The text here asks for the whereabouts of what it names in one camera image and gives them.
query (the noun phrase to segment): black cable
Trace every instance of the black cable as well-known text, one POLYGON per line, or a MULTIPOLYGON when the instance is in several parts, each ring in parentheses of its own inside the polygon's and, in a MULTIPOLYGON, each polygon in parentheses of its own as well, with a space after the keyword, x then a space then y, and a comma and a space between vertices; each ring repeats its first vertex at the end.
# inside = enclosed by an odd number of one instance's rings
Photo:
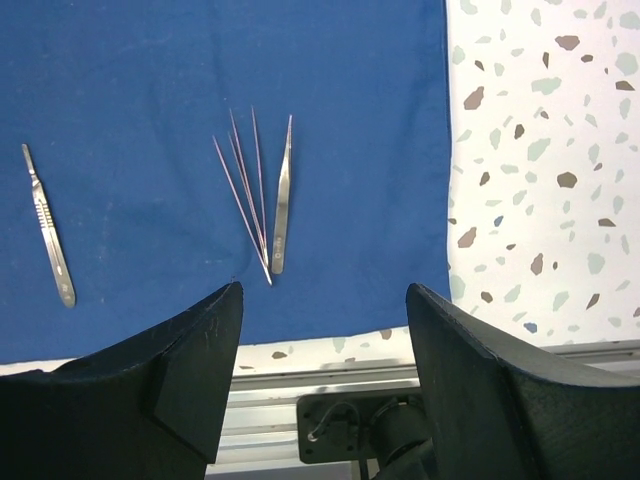
POLYGON ((363 448, 364 425, 362 425, 362 418, 360 416, 360 411, 353 403, 336 402, 333 405, 331 405, 331 407, 327 409, 325 414, 322 416, 322 418, 318 422, 318 425, 316 426, 316 428, 314 428, 309 432, 309 434, 307 435, 307 440, 309 440, 310 442, 315 442, 316 440, 318 440, 318 438, 326 431, 327 426, 329 425, 329 422, 333 417, 333 414, 335 413, 336 409, 338 409, 339 407, 347 407, 349 410, 351 410, 353 413, 356 414, 356 420, 357 420, 357 426, 358 426, 358 433, 356 434, 356 445, 357 445, 357 451, 358 451, 358 468, 360 470, 360 479, 369 480, 369 466, 367 465, 367 458, 364 455, 364 448, 363 448))

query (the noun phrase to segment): needle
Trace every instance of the needle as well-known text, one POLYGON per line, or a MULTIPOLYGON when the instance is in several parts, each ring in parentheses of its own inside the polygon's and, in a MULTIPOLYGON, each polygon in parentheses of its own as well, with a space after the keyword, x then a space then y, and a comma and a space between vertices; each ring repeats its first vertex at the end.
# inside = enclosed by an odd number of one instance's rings
POLYGON ((269 252, 267 251, 267 215, 264 208, 264 184, 262 182, 262 161, 260 160, 260 141, 258 139, 258 122, 256 121, 256 111, 251 107, 251 119, 253 120, 253 137, 256 141, 256 158, 258 159, 258 182, 260 183, 260 207, 262 209, 262 237, 264 240, 264 258, 269 265, 269 252))
POLYGON ((247 220, 247 216, 244 213, 244 209, 242 208, 242 203, 240 202, 240 197, 238 197, 238 192, 236 191, 236 187, 233 184, 233 180, 231 179, 231 175, 229 174, 229 169, 227 168, 227 163, 224 160, 224 156, 222 155, 222 151, 220 150, 220 145, 218 145, 218 140, 216 140, 215 136, 213 137, 213 144, 215 145, 216 151, 218 152, 218 157, 220 158, 220 163, 222 164, 224 173, 227 176, 227 180, 229 181, 229 186, 231 186, 231 191, 233 192, 233 198, 235 198, 236 203, 238 204, 238 209, 240 210, 240 214, 242 215, 242 220, 244 220, 244 225, 245 227, 247 227, 247 232, 249 232, 249 236, 251 237, 251 243, 253 243, 253 247, 256 249, 256 253, 258 254, 258 258, 260 259, 260 264, 262 265, 264 274, 267 277, 267 282, 271 286, 273 285, 273 282, 271 280, 271 275, 269 274, 269 267, 267 266, 262 254, 260 253, 260 249, 256 244, 256 240, 253 238, 253 233, 251 232, 251 227, 249 226, 249 220, 247 220))
MULTIPOLYGON (((242 155, 242 148, 240 147, 240 136, 238 135, 238 128, 236 126, 236 121, 233 117, 233 112, 231 109, 229 110, 229 115, 231 116, 231 126, 233 128, 233 136, 235 138, 235 145, 231 135, 229 135, 229 141, 231 142, 231 149, 233 150, 233 155, 236 159, 236 164, 238 165, 238 170, 240 170, 240 177, 242 177, 242 185, 244 186, 244 193, 247 197, 247 202, 249 203, 249 209, 251 210, 251 217, 253 219, 253 225, 256 229, 256 233, 258 235, 258 241, 260 242, 260 248, 262 249, 262 258, 264 263, 269 266, 269 254, 267 251, 267 243, 266 243, 266 234, 263 233, 264 230, 261 231, 260 224, 258 222, 258 214, 256 213, 255 203, 253 201, 253 195, 251 194, 251 186, 249 185, 249 177, 247 175, 247 168, 244 163, 244 156, 242 155)), ((262 169, 260 168, 260 163, 258 163, 258 176, 262 178, 262 169)))

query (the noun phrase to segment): surgical instrument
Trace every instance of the surgical instrument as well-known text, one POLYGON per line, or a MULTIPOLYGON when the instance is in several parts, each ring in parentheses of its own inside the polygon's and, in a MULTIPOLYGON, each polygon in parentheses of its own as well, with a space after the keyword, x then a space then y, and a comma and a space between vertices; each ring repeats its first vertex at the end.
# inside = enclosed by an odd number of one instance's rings
POLYGON ((273 285, 273 281, 271 280, 271 275, 269 274, 269 267, 267 266, 263 253, 260 251, 258 244, 256 243, 255 238, 253 238, 253 232, 251 231, 251 226, 249 225, 249 220, 247 219, 247 215, 244 213, 244 209, 242 208, 242 202, 240 201, 240 197, 238 196, 238 192, 236 190, 235 185, 233 184, 233 180, 231 178, 231 174, 229 173, 229 168, 227 167, 227 162, 224 159, 224 155, 222 154, 222 150, 220 149, 220 145, 218 144, 218 140, 216 137, 213 137, 213 144, 216 147, 216 151, 218 153, 218 158, 220 159, 220 163, 222 164, 222 168, 224 169, 224 173, 227 176, 227 180, 229 181, 229 186, 231 187, 231 192, 233 193, 233 198, 238 204, 238 209, 240 210, 240 214, 242 215, 242 220, 244 220, 244 225, 247 228, 247 232, 249 233, 249 237, 251 237, 251 243, 258 254, 258 258, 260 259, 260 264, 262 265, 262 269, 264 271, 265 276, 267 277, 267 283, 269 286, 273 285))
POLYGON ((267 216, 265 214, 265 206, 264 206, 264 185, 262 182, 262 161, 260 159, 260 140, 258 137, 258 122, 256 120, 256 111, 253 107, 251 107, 251 120, 253 123, 253 138, 256 143, 256 159, 258 162, 258 183, 260 184, 260 208, 262 209, 262 238, 264 241, 264 260, 269 265, 269 253, 267 252, 268 243, 267 243, 267 216))
POLYGON ((289 220, 289 193, 291 190, 291 124, 293 115, 289 115, 287 139, 284 147, 280 181, 278 184, 278 203, 276 206, 276 225, 273 233, 273 258, 271 271, 280 274, 284 270, 284 252, 287 241, 287 223, 289 220))
MULTIPOLYGON (((238 166, 238 170, 240 171, 240 178, 242 179, 242 185, 244 187, 244 193, 247 198, 247 202, 249 203, 249 210, 251 211, 251 217, 253 219, 253 226, 256 229, 256 235, 258 236, 258 242, 260 243, 260 248, 262 250, 262 258, 264 263, 269 266, 269 254, 267 253, 267 240, 266 233, 260 228, 260 224, 258 222, 258 215, 256 213, 255 203, 253 201, 253 195, 251 194, 251 185, 249 184, 249 176, 247 175, 247 167, 244 163, 244 155, 242 155, 242 147, 240 146, 240 136, 238 135, 238 127, 236 126, 236 121, 233 117, 233 112, 229 110, 229 115, 231 117, 231 127, 233 129, 233 137, 229 134, 229 142, 231 143, 231 149, 233 151, 233 156, 236 160, 236 165, 238 166)), ((258 156, 258 177, 260 182, 262 182, 262 174, 261 174, 261 164, 258 156)))
POLYGON ((38 215, 38 221, 40 222, 40 230, 44 237, 44 243, 47 247, 47 253, 49 254, 49 261, 51 262, 51 268, 53 269, 53 275, 58 287, 58 294, 62 299, 62 302, 66 307, 72 308, 76 304, 76 294, 71 283, 71 276, 67 269, 67 264, 62 254, 62 248, 60 247, 60 240, 56 232, 56 227, 49 211, 49 204, 47 197, 44 193, 42 183, 36 174, 33 167, 33 161, 31 159, 31 153, 29 147, 26 144, 22 144, 22 154, 27 162, 27 168, 31 175, 31 193, 33 195, 33 203, 36 207, 36 213, 38 215))

